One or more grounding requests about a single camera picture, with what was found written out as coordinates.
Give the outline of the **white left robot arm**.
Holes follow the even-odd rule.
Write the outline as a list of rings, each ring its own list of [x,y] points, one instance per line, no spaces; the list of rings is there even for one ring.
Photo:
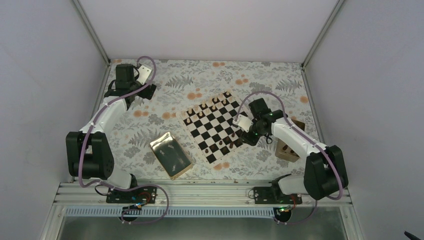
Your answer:
[[[115,79],[109,84],[103,101],[93,118],[79,131],[65,138],[67,166],[83,188],[99,184],[119,190],[119,196],[131,203],[139,197],[134,176],[115,167],[109,135],[120,117],[136,97],[150,100],[157,88],[152,83],[156,68],[141,63],[123,63],[115,68]]]

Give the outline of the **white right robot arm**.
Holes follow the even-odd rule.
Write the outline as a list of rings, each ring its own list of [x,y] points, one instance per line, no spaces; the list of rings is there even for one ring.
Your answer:
[[[283,141],[300,159],[305,161],[303,175],[286,175],[274,180],[271,198],[284,203],[291,194],[307,194],[314,200],[341,198],[348,186],[346,165],[342,150],[328,146],[305,133],[288,118],[283,110],[272,111],[259,98],[248,105],[252,119],[238,113],[233,124],[242,130],[243,143],[255,146],[261,137],[273,136]]]

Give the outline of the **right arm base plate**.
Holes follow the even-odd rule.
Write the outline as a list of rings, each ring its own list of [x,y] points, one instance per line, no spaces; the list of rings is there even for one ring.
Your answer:
[[[256,186],[253,189],[253,199],[257,205],[293,205],[302,204],[301,196],[286,195],[271,186]]]

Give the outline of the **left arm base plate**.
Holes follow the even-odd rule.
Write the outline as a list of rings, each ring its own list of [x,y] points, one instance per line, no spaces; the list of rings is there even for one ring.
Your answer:
[[[117,191],[109,189],[106,196],[108,204],[154,204],[156,201],[157,187],[145,186],[132,191]]]

